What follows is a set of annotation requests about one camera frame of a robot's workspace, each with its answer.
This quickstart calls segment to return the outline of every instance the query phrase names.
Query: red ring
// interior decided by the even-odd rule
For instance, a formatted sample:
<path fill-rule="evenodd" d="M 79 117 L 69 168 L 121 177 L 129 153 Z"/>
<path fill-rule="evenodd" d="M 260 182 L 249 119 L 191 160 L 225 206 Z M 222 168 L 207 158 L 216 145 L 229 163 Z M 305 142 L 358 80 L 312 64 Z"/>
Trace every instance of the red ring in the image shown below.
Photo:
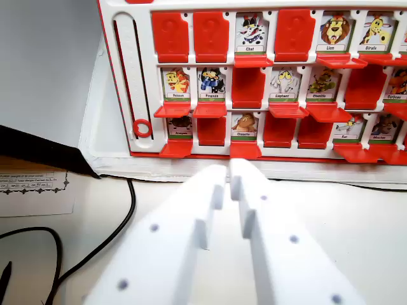
<path fill-rule="evenodd" d="M 144 124 L 148 127 L 148 132 L 142 133 L 139 131 L 139 124 Z M 133 123 L 133 132 L 140 138 L 148 138 L 152 133 L 151 123 L 146 119 L 137 119 Z"/>

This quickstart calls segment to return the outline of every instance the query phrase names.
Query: lion card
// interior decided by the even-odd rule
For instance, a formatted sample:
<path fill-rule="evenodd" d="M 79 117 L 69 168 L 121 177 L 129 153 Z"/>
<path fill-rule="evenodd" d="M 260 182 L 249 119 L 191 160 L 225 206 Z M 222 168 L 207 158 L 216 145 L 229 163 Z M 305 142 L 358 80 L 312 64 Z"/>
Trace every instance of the lion card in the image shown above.
<path fill-rule="evenodd" d="M 369 11 L 364 22 L 359 53 L 384 54 L 390 51 L 397 22 L 390 12 Z"/>
<path fill-rule="evenodd" d="M 319 29 L 317 53 L 346 53 L 352 38 L 354 20 L 349 11 L 325 11 Z"/>
<path fill-rule="evenodd" d="M 269 102 L 296 102 L 302 75 L 296 67 L 273 67 Z"/>
<path fill-rule="evenodd" d="M 308 84 L 307 102 L 334 102 L 341 74 L 327 67 L 313 67 Z"/>
<path fill-rule="evenodd" d="M 262 13 L 237 13 L 235 53 L 237 55 L 265 54 L 268 22 Z"/>
<path fill-rule="evenodd" d="M 183 68 L 161 68 L 161 79 L 165 100 L 191 100 L 190 77 Z"/>
<path fill-rule="evenodd" d="M 256 112 L 241 112 L 231 115 L 231 139 L 239 141 L 255 141 L 259 118 Z"/>

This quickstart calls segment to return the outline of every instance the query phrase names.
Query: printed name label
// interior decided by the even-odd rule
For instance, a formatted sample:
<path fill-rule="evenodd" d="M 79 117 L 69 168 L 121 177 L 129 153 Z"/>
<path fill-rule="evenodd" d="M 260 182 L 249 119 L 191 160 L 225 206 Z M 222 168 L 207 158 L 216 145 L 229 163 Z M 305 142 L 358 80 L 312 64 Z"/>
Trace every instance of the printed name label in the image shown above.
<path fill-rule="evenodd" d="M 317 51 L 345 51 L 344 44 L 335 44 L 333 46 L 328 44 L 318 44 Z"/>

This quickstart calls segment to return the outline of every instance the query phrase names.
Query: black wire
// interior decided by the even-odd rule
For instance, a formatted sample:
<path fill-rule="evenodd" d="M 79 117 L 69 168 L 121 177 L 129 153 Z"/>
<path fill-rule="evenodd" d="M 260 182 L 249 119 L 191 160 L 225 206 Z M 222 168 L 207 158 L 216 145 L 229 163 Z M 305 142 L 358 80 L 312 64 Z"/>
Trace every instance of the black wire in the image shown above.
<path fill-rule="evenodd" d="M 121 230 L 126 226 L 128 221 L 132 218 L 134 212 L 137 210 L 137 204 L 135 199 L 135 192 L 134 186 L 132 183 L 132 179 L 127 179 L 128 188 L 130 189 L 130 195 L 132 197 L 132 202 L 130 205 L 130 210 L 128 211 L 126 217 L 123 219 L 121 224 L 107 237 L 98 247 L 96 247 L 92 252 L 90 252 L 82 261 L 78 262 L 75 266 L 73 266 L 70 270 L 66 271 L 61 277 L 59 276 L 61 269 L 62 269 L 62 242 L 57 232 L 49 227 L 25 227 L 23 229 L 18 229 L 15 231 L 7 232 L 0 235 L 1 238 L 5 238 L 7 236 L 11 236 L 14 234 L 18 234 L 21 232 L 28 232 L 28 231 L 48 231 L 52 234 L 55 244 L 57 246 L 57 265 L 55 267 L 55 275 L 52 282 L 52 288 L 48 298 L 46 299 L 45 305 L 52 305 L 53 299 L 58 292 L 58 288 L 61 284 L 73 273 L 75 273 L 78 269 L 83 267 L 88 261 L 90 261 L 95 255 L 97 255 L 103 248 L 105 248 L 114 238 L 121 232 Z"/>

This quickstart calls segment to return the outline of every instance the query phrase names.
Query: cartoon animal card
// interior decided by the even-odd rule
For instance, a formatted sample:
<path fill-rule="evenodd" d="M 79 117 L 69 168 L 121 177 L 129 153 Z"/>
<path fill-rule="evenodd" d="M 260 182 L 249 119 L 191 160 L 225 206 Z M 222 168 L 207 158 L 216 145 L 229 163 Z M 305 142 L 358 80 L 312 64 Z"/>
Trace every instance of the cartoon animal card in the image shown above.
<path fill-rule="evenodd" d="M 407 103 L 406 67 L 394 68 L 383 101 L 387 103 Z"/>
<path fill-rule="evenodd" d="M 354 20 L 349 11 L 325 11 L 319 30 L 317 53 L 346 53 L 352 38 Z"/>
<path fill-rule="evenodd" d="M 169 139 L 192 139 L 192 112 L 180 118 L 167 118 Z"/>
<path fill-rule="evenodd" d="M 302 75 L 296 67 L 273 67 L 269 102 L 296 102 Z"/>
<path fill-rule="evenodd" d="M 231 115 L 231 139 L 239 141 L 255 141 L 259 118 L 256 112 L 241 112 Z"/>
<path fill-rule="evenodd" d="M 235 53 L 254 55 L 266 53 L 268 22 L 262 13 L 237 13 Z"/>
<path fill-rule="evenodd" d="M 346 123 L 335 123 L 334 143 L 359 143 L 361 141 L 366 120 L 360 113 L 351 115 L 351 119 Z"/>
<path fill-rule="evenodd" d="M 369 143 L 394 143 L 402 121 L 391 114 L 379 114 L 371 131 Z"/>
<path fill-rule="evenodd" d="M 218 67 L 198 68 L 198 100 L 224 102 L 226 76 Z"/>
<path fill-rule="evenodd" d="M 390 12 L 369 11 L 364 23 L 359 53 L 388 53 L 396 33 L 396 21 Z"/>
<path fill-rule="evenodd" d="M 161 77 L 165 100 L 191 100 L 190 77 L 183 68 L 162 68 Z"/>
<path fill-rule="evenodd" d="M 327 67 L 314 67 L 308 86 L 307 102 L 334 102 L 341 74 Z"/>

